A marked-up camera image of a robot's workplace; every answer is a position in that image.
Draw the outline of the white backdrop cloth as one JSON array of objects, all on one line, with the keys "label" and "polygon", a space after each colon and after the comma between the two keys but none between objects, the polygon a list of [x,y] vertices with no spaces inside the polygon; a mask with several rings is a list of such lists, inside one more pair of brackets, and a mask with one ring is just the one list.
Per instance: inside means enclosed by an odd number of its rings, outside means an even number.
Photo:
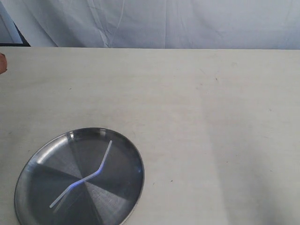
[{"label": "white backdrop cloth", "polygon": [[299,49],[297,0],[3,0],[31,46]]}]

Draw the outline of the black frame with white panel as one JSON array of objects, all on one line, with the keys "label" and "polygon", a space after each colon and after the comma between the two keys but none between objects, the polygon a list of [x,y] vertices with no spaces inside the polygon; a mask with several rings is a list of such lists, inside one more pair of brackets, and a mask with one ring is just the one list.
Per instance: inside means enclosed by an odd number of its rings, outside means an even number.
[{"label": "black frame with white panel", "polygon": [[0,46],[30,47],[2,3],[0,3]]}]

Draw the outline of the round stainless steel plate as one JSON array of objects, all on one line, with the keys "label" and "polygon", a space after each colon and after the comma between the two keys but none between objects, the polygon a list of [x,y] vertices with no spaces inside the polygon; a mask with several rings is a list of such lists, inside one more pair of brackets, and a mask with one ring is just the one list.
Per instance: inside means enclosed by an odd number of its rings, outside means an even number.
[{"label": "round stainless steel plate", "polygon": [[[72,183],[95,172],[109,141],[101,173],[49,205]],[[15,187],[14,209],[22,225],[121,225],[144,185],[142,157],[124,135],[98,127],[66,132],[42,146],[26,163]]]}]

